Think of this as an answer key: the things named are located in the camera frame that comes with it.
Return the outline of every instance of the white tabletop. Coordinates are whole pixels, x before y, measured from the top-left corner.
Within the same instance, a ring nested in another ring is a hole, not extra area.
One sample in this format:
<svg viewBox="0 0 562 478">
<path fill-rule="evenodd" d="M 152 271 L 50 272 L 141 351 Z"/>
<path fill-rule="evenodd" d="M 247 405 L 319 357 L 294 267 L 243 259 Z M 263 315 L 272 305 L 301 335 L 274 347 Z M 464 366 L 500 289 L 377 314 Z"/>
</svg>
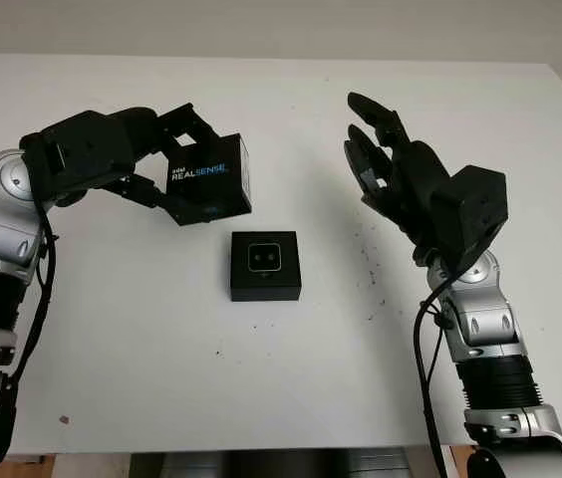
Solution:
<svg viewBox="0 0 562 478">
<path fill-rule="evenodd" d="M 562 422 L 562 82 L 548 67 L 0 56 L 0 149 L 85 109 L 191 101 L 220 134 L 243 134 L 253 203 L 188 227 L 105 191 L 52 211 L 55 293 L 11 452 L 426 442 L 412 350 L 424 271 L 359 200 L 342 149 L 350 90 L 398 110 L 450 172 L 507 174 L 510 219 L 492 250 Z M 163 185 L 162 157 L 139 170 Z M 238 230 L 297 231 L 299 302 L 230 302 Z M 37 299 L 32 286 L 21 338 Z M 442 440 L 466 442 L 444 346 L 432 393 Z"/>
</svg>

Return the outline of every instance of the camera lens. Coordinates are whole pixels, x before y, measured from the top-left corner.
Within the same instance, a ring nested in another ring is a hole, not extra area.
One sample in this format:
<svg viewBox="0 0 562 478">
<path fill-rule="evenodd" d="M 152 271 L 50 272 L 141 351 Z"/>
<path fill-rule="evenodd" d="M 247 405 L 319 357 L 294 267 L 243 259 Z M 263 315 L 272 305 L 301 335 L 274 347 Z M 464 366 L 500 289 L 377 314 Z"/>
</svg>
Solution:
<svg viewBox="0 0 562 478">
<path fill-rule="evenodd" d="M 248 269 L 252 272 L 274 272 L 281 269 L 281 247 L 277 243 L 250 244 Z"/>
</svg>

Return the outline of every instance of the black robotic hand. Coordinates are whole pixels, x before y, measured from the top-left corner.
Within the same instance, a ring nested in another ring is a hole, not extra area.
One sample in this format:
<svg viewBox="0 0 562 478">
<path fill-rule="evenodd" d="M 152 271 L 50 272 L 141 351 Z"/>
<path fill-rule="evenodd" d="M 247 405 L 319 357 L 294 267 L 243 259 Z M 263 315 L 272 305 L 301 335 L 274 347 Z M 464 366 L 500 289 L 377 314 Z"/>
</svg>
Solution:
<svg viewBox="0 0 562 478">
<path fill-rule="evenodd" d="M 507 219 L 504 174 L 470 165 L 450 176 L 431 147 L 409 139 L 396 112 L 358 93 L 348 94 L 348 105 L 380 145 L 349 126 L 344 148 L 363 202 L 408 235 L 418 265 L 440 255 L 450 273 L 468 268 Z"/>
</svg>

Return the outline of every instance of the robotic arm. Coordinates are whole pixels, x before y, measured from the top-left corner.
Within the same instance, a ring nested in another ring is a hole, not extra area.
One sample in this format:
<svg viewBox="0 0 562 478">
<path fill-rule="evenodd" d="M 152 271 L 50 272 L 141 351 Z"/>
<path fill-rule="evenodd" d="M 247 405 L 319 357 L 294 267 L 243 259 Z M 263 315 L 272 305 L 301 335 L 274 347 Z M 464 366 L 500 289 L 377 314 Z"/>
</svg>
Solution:
<svg viewBox="0 0 562 478">
<path fill-rule="evenodd" d="M 181 146 L 176 138 L 184 133 L 196 144 Z M 166 193 L 135 174 L 137 161 L 159 151 L 168 159 L 169 171 L 179 171 L 170 176 Z M 219 137 L 191 104 L 161 117 L 147 108 L 109 116 L 83 112 L 24 136 L 20 149 L 0 152 L 0 365 L 13 359 L 17 309 L 36 269 L 42 285 L 18 367 L 11 376 L 0 372 L 0 462 L 11 441 L 18 383 L 40 336 L 51 296 L 56 237 L 46 212 L 54 205 L 77 202 L 91 188 L 148 207 L 160 206 L 179 224 L 250 212 L 242 169 L 232 167 L 239 165 L 239 152 L 245 152 L 239 136 Z M 181 185 L 175 177 L 195 181 L 195 187 Z M 43 282 L 38 267 L 47 254 Z"/>
<path fill-rule="evenodd" d="M 432 293 L 415 321 L 415 353 L 429 442 L 446 477 L 422 365 L 422 318 L 434 300 L 468 409 L 465 428 L 479 447 L 467 464 L 478 478 L 562 478 L 562 430 L 533 381 L 517 319 L 499 288 L 500 267 L 487 250 L 507 219 L 504 175 L 467 166 L 449 176 L 433 150 L 410 141 L 396 112 L 350 93 L 350 108 L 375 129 L 380 146 L 350 125 L 344 148 L 363 201 L 400 226 L 427 267 Z"/>
</svg>

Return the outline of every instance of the small black box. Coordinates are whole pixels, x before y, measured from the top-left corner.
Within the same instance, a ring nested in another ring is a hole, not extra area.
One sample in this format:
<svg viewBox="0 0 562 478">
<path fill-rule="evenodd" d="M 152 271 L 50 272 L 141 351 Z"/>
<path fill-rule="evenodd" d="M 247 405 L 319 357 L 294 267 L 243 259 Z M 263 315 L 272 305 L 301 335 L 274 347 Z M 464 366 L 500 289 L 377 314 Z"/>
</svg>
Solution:
<svg viewBox="0 0 562 478">
<path fill-rule="evenodd" d="M 241 135 L 184 146 L 168 162 L 166 195 L 185 201 L 170 213 L 179 225 L 250 212 L 248 152 Z"/>
<path fill-rule="evenodd" d="M 233 302 L 296 301 L 301 270 L 296 232 L 233 232 L 230 294 Z"/>
</svg>

